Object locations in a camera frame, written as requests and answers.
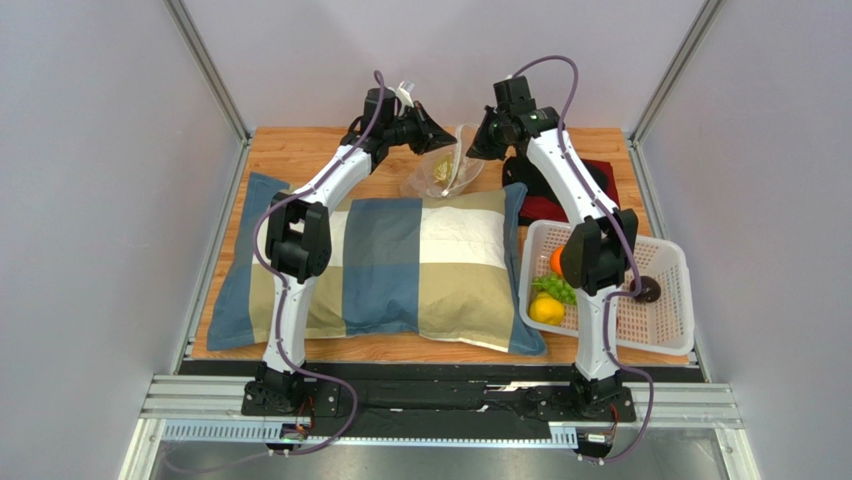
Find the gray wall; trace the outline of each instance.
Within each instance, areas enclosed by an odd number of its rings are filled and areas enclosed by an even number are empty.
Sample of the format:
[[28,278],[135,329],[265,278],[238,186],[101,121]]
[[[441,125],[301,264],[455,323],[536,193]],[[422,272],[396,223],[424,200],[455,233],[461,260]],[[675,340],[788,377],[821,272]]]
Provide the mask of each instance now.
[[765,478],[849,478],[852,4],[727,2],[644,152]]
[[[491,85],[542,55],[573,57],[569,125],[633,128],[702,0],[187,0],[240,113],[257,126],[348,125],[382,70],[443,124],[480,121]],[[561,107],[570,70],[530,72]]]
[[0,18],[0,476],[115,478],[237,143],[162,2]]

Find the cable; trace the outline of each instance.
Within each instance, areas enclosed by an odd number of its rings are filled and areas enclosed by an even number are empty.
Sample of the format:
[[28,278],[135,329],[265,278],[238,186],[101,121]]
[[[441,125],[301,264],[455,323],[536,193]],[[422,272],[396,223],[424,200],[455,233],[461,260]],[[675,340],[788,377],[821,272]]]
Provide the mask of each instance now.
[[[533,60],[532,62],[521,67],[517,72],[515,72],[512,77],[517,77],[518,75],[524,73],[528,68],[538,65],[539,63],[546,62],[549,60],[559,60],[567,63],[571,66],[571,69],[574,71],[574,81],[571,85],[571,92],[568,94],[568,100],[565,102],[565,106],[562,107],[562,112],[559,115],[559,121],[556,125],[556,128],[559,134],[556,136],[559,140],[559,149],[562,151],[562,155],[568,159],[569,153],[568,148],[565,146],[565,138],[564,138],[564,130],[565,130],[565,115],[568,113],[568,107],[571,106],[571,102],[574,100],[574,93],[577,91],[577,84],[579,82],[580,71],[577,68],[577,64],[574,63],[574,60],[571,60],[568,57],[562,55],[548,55],[545,57],[541,57],[537,60]],[[633,277],[636,280],[635,286],[630,292],[623,292],[620,290],[616,290],[604,298],[604,321],[603,321],[603,331],[604,331],[604,349],[606,350],[606,354],[609,357],[610,361],[617,366],[618,368],[624,370],[625,372],[631,372],[637,374],[645,380],[648,381],[648,409],[645,411],[645,418],[642,421],[642,426],[639,428],[639,435],[633,442],[627,446],[621,453],[609,457],[606,460],[601,458],[589,457],[587,460],[591,463],[600,464],[602,461],[606,463],[616,462],[625,458],[627,455],[632,452],[639,442],[642,440],[642,437],[645,435],[645,430],[648,428],[648,423],[651,420],[651,409],[654,404],[654,379],[651,378],[644,370],[640,370],[638,368],[633,368],[628,365],[624,365],[623,363],[618,361],[618,358],[615,357],[615,354],[612,353],[612,345],[609,343],[609,335],[607,332],[609,331],[609,309],[612,300],[615,297],[636,297],[642,292],[642,277],[639,275],[639,267],[636,265],[636,259],[633,257],[633,250],[630,248],[630,245],[627,243],[627,238],[624,236],[624,231],[621,229],[621,225],[618,224],[618,221],[612,215],[612,212],[606,208],[603,202],[598,199],[595,194],[594,189],[591,185],[586,181],[585,177],[581,174],[579,167],[574,164],[572,161],[568,161],[568,165],[571,167],[571,170],[574,172],[574,175],[580,180],[580,184],[583,185],[583,189],[586,190],[586,193],[594,199],[595,205],[600,209],[604,215],[606,215],[607,220],[612,224],[612,228],[615,231],[618,240],[621,242],[621,247],[624,248],[624,252],[627,254],[627,262],[630,264],[630,269],[633,271]]]
[[[378,70],[375,70],[373,72],[373,78],[375,78],[376,83],[378,83],[379,87],[380,87],[379,88],[378,105],[381,105],[382,101],[385,98],[385,79],[382,76],[382,72],[380,72]],[[319,450],[322,450],[322,449],[328,447],[329,445],[331,445],[332,443],[337,441],[337,439],[339,439],[340,436],[343,435],[343,433],[346,432],[346,430],[349,429],[349,427],[352,425],[352,422],[355,420],[355,414],[358,412],[358,393],[355,391],[354,388],[352,388],[352,385],[350,385],[345,380],[342,380],[342,379],[337,378],[337,377],[332,377],[330,375],[323,375],[321,373],[316,373],[316,372],[311,372],[310,370],[305,370],[304,368],[301,368],[298,365],[295,365],[292,361],[290,361],[290,358],[287,357],[287,352],[285,352],[284,347],[281,346],[281,311],[284,310],[284,302],[287,298],[287,279],[284,277],[284,275],[281,272],[272,268],[272,266],[269,265],[269,263],[266,260],[264,260],[263,255],[261,254],[260,250],[258,249],[257,244],[258,244],[258,238],[260,236],[260,228],[261,228],[261,225],[263,225],[264,221],[266,221],[273,213],[282,209],[288,203],[290,203],[293,200],[296,200],[298,198],[302,198],[302,197],[305,197],[305,196],[310,195],[312,193],[315,193],[317,188],[322,186],[322,184],[328,179],[328,177],[331,176],[331,174],[334,173],[334,171],[337,170],[340,167],[340,165],[342,165],[343,162],[346,161],[347,158],[352,156],[352,154],[355,153],[355,150],[358,149],[358,147],[361,146],[361,144],[367,138],[367,135],[373,129],[373,126],[376,124],[376,120],[379,118],[379,111],[380,110],[381,109],[377,108],[373,112],[373,116],[372,116],[372,118],[370,118],[370,123],[367,124],[367,128],[365,128],[364,131],[361,132],[360,137],[358,137],[358,140],[355,142],[354,145],[352,145],[352,148],[347,150],[346,153],[343,154],[343,156],[341,156],[339,159],[337,159],[337,161],[331,166],[331,168],[329,168],[326,171],[325,174],[323,174],[313,184],[305,185],[302,189],[297,190],[292,195],[288,196],[284,200],[273,205],[270,209],[268,209],[266,212],[264,212],[263,215],[260,216],[260,219],[257,221],[257,223],[254,226],[254,232],[252,234],[252,238],[254,238],[254,246],[253,246],[254,256],[255,256],[255,258],[257,258],[258,262],[263,266],[263,268],[267,269],[270,273],[275,275],[279,280],[281,280],[281,282],[283,284],[283,290],[281,292],[281,299],[278,302],[278,309],[277,309],[278,311],[275,314],[275,319],[274,319],[274,323],[273,323],[274,332],[275,332],[275,344],[278,346],[278,354],[281,355],[281,358],[284,360],[284,363],[286,363],[287,366],[290,367],[293,371],[299,372],[302,375],[305,375],[305,376],[308,376],[308,377],[316,378],[318,380],[325,380],[327,382],[336,383],[336,384],[340,385],[341,387],[345,388],[346,390],[348,390],[349,394],[352,395],[352,411],[349,412],[349,418],[346,419],[346,423],[343,424],[343,426],[340,428],[340,430],[338,430],[333,435],[331,435],[327,439],[323,440],[322,442],[320,442],[320,443],[318,443],[314,446],[308,447],[304,450],[293,450],[291,452],[288,452],[288,456],[307,455],[309,453],[314,453],[314,452],[317,452]],[[313,427],[313,414],[311,415],[311,427]],[[253,454],[253,455],[249,455],[249,456],[243,457],[239,460],[236,460],[236,461],[233,461],[231,463],[221,465],[221,466],[218,466],[218,467],[211,467],[211,468],[204,468],[204,469],[189,469],[189,468],[181,468],[181,467],[177,467],[177,466],[173,465],[168,459],[168,453],[169,452],[163,453],[163,455],[160,456],[160,460],[163,462],[163,464],[169,470],[172,470],[172,471],[177,472],[177,473],[192,474],[192,475],[204,475],[204,474],[207,474],[207,473],[218,472],[220,470],[225,470],[225,469],[228,469],[228,468],[236,467],[237,465],[242,465],[243,463],[247,463],[247,462],[250,462],[250,461],[253,461],[253,460],[256,460],[256,459],[259,459],[259,458],[267,457],[267,456],[270,455],[270,451],[266,451],[266,452],[263,452],[263,453],[256,453],[256,454]]]

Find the bunch of grapes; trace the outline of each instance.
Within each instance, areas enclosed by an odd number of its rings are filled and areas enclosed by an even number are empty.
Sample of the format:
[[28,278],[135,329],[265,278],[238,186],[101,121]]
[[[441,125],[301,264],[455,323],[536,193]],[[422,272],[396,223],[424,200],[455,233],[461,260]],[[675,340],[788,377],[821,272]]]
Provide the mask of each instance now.
[[533,280],[533,287],[539,292],[546,292],[551,297],[566,305],[577,305],[577,295],[564,278],[555,273],[542,275]]

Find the plastic bag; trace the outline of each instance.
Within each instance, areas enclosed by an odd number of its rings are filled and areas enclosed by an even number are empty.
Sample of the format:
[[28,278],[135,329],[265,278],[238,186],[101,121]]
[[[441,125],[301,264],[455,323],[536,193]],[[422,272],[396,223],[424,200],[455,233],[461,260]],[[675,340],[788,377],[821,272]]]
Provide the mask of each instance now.
[[477,127],[473,124],[456,127],[456,144],[429,153],[399,186],[400,196],[449,198],[460,194],[485,166],[484,160],[465,156]]

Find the wooden tabletop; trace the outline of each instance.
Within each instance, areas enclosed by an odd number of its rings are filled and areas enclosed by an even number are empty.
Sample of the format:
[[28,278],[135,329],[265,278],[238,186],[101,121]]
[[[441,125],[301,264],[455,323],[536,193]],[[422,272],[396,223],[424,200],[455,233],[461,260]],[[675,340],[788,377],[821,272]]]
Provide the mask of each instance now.
[[[213,282],[208,292],[195,344],[193,358],[257,360],[263,357],[266,344],[231,350],[207,350],[207,331],[213,317],[213,305],[228,268],[234,258],[240,216],[245,201],[250,172],[263,173],[299,186],[310,180],[337,149],[343,128],[259,128],[249,153],[240,182],[237,200],[231,212],[228,229]],[[622,133],[612,128],[575,128],[569,130],[574,148],[586,160],[609,162],[613,168],[622,208],[632,208],[639,217],[639,234],[650,235],[642,197],[633,174]],[[399,196],[399,185],[405,181],[422,159],[407,148],[391,149],[388,158],[369,178],[350,193],[352,198],[393,198]],[[502,163],[488,162],[482,173],[465,189],[465,193],[495,190],[501,187]],[[520,238],[526,235],[521,228]],[[435,362],[435,363],[510,363],[570,364],[577,354],[577,339],[544,332],[548,353],[542,357],[510,355],[464,343],[436,342],[416,334],[364,335],[345,339],[307,340],[307,357],[314,361],[351,362]],[[632,364],[685,364],[683,356],[661,355],[630,348],[618,348],[618,356]]]

